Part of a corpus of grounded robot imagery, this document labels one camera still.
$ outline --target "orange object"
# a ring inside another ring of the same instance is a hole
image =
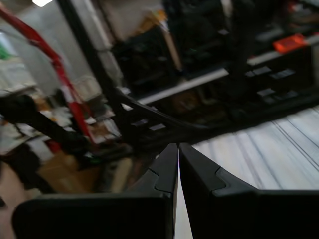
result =
[[[274,42],[274,47],[279,53],[288,53],[298,48],[306,46],[305,37],[301,34],[295,34],[287,38]]]

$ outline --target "black metal frame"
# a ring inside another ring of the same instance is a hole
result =
[[[224,133],[234,132],[259,125],[266,121],[275,120],[319,104],[319,93],[311,91],[305,92],[294,102],[278,103],[275,106],[269,107],[269,109],[249,116],[248,119],[241,122],[237,121],[208,127],[177,120],[151,107],[138,103],[115,88],[113,81],[104,69],[93,43],[90,40],[71,0],[57,0],[57,2],[69,23],[94,76],[100,84],[104,95],[109,100],[109,104],[116,114],[114,120],[123,136],[124,142],[133,146],[137,151],[141,149],[147,151],[159,150],[163,149],[163,147],[169,143],[200,142]],[[132,107],[133,111],[136,111],[142,117],[169,125],[172,130],[158,137],[144,138],[144,140],[141,140],[143,135],[140,134],[131,124],[129,121],[130,113],[123,109],[122,104]]]

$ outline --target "wall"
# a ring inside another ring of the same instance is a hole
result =
[[[104,5],[119,37],[123,40],[139,26],[145,16],[145,10],[160,6],[161,0],[104,0]]]
[[[79,15],[85,21],[85,27],[96,49],[103,50],[105,49],[105,44],[84,2],[84,0],[74,0]],[[38,31],[49,45],[60,54],[68,76],[73,82],[77,82],[85,76],[92,76],[86,59],[55,1],[45,7],[32,5],[23,13],[20,13],[18,17]],[[22,37],[15,29],[6,23],[2,23],[0,29],[8,31],[14,36]],[[9,38],[39,87],[47,95],[53,94],[60,86],[60,83],[48,58],[37,48],[28,45],[25,41],[12,36],[9,36]],[[101,54],[101,58],[111,75],[116,75],[118,69],[114,66],[109,55]]]

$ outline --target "red metal bar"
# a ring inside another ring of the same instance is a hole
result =
[[[51,59],[52,66],[55,69],[62,86],[64,87],[64,96],[68,102],[68,106],[72,114],[76,119],[77,124],[79,125],[83,134],[89,137],[91,143],[94,144],[93,138],[84,121],[81,107],[76,101],[77,93],[66,75],[60,56],[46,43],[46,41],[38,34],[37,31],[14,16],[2,4],[0,4],[0,17],[13,26],[25,38],[27,38],[32,45],[38,47]]]

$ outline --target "cardboard box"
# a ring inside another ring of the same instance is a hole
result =
[[[101,167],[77,170],[75,158],[59,152],[39,169],[38,174],[58,193],[92,193]]]

